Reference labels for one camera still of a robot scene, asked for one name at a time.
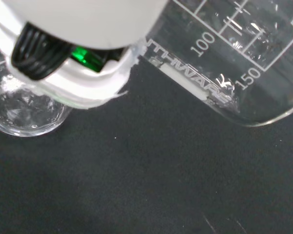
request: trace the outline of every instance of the black grip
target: black grip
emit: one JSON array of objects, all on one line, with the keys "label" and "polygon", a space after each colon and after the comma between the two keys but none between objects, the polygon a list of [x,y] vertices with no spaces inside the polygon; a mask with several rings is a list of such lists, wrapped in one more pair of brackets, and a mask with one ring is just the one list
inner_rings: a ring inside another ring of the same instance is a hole
[{"label": "black grip", "polygon": [[73,44],[27,23],[12,53],[12,65],[32,80],[55,72],[71,56]]}]

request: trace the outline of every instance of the green led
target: green led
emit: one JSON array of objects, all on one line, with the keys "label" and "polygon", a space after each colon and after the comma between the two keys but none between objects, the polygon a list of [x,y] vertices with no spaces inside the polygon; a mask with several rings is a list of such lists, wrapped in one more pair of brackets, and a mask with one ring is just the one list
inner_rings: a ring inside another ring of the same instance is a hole
[{"label": "green led", "polygon": [[79,46],[72,53],[72,57],[77,62],[83,64],[85,67],[95,72],[100,72],[105,64],[100,60],[99,56],[96,56],[93,52]]}]

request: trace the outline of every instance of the white device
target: white device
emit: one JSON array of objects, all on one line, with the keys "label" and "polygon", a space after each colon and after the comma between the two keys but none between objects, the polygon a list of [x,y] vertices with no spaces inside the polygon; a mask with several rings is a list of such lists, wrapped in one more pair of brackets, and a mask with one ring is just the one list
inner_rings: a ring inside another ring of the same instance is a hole
[{"label": "white device", "polygon": [[127,83],[166,3],[0,0],[0,50],[12,75],[37,93],[78,109],[97,107]]}]

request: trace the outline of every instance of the dark background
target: dark background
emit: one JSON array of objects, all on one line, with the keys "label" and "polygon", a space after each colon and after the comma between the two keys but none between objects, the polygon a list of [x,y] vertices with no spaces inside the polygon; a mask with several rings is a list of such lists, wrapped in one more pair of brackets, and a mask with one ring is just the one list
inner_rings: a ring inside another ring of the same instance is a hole
[{"label": "dark background", "polygon": [[0,234],[293,234],[293,115],[234,125],[145,61],[126,88],[0,133]]}]

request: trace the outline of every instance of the black tabletop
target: black tabletop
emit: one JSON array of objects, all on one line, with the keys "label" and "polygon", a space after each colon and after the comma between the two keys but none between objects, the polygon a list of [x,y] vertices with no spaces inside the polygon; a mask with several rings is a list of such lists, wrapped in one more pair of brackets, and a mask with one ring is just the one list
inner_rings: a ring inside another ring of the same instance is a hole
[{"label": "black tabletop", "polygon": [[0,133],[0,234],[293,234],[293,115],[234,125],[145,61],[126,89]]}]

